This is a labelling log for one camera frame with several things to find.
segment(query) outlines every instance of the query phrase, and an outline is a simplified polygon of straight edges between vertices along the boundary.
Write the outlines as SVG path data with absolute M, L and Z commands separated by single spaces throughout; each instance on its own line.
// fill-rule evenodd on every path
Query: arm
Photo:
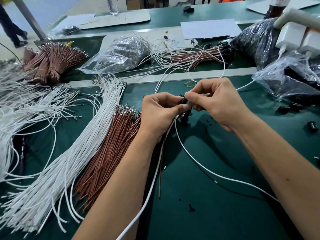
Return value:
M 229 79 L 202 80 L 185 96 L 237 135 L 302 236 L 320 239 L 320 171 L 246 107 Z
M 177 105 L 181 100 L 169 93 L 144 97 L 139 131 L 73 240 L 114 240 L 137 215 L 153 149 L 173 118 L 190 109 L 187 104 Z M 135 239 L 137 223 L 123 239 Z

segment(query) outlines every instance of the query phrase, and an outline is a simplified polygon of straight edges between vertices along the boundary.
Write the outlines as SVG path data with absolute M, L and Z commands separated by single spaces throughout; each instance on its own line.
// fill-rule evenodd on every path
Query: black pen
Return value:
M 220 40 L 220 39 L 227 39 L 230 35 L 224 35 L 224 36 L 218 36 L 218 37 L 212 37 L 212 38 L 204 38 L 202 39 L 203 42 L 212 41 L 212 40 Z

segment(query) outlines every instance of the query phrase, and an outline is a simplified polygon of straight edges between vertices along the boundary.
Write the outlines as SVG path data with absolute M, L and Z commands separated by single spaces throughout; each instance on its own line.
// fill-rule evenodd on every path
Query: forearm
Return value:
M 306 240 L 320 239 L 320 172 L 256 116 L 234 128 Z
M 74 235 L 74 240 L 114 240 L 120 235 L 141 209 L 155 145 L 154 138 L 138 132 Z M 128 232 L 123 239 L 135 239 L 135 231 Z

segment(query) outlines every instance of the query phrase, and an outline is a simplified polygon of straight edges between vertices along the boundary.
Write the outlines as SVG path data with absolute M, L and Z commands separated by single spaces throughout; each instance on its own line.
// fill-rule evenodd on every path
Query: hand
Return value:
M 178 105 L 182 99 L 183 97 L 167 92 L 145 96 L 142 101 L 139 132 L 147 133 L 158 143 L 172 120 L 191 108 L 189 104 Z
M 193 109 L 207 110 L 224 129 L 230 132 L 234 132 L 235 127 L 241 123 L 247 123 L 248 117 L 254 116 L 226 77 L 201 80 L 185 93 L 185 97 Z

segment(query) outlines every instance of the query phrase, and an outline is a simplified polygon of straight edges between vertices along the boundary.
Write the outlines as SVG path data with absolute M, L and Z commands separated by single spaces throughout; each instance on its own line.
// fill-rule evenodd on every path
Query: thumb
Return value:
M 186 92 L 184 94 L 184 96 L 186 97 L 187 100 L 189 100 L 193 104 L 198 104 L 203 108 L 206 107 L 206 104 L 208 103 L 208 100 L 210 99 L 207 96 L 203 96 L 201 94 L 198 94 L 196 92 L 191 92 L 191 91 Z
M 191 106 L 189 104 L 179 104 L 170 108 L 170 111 L 173 114 L 173 116 L 176 117 L 188 111 L 189 109 L 191 109 Z

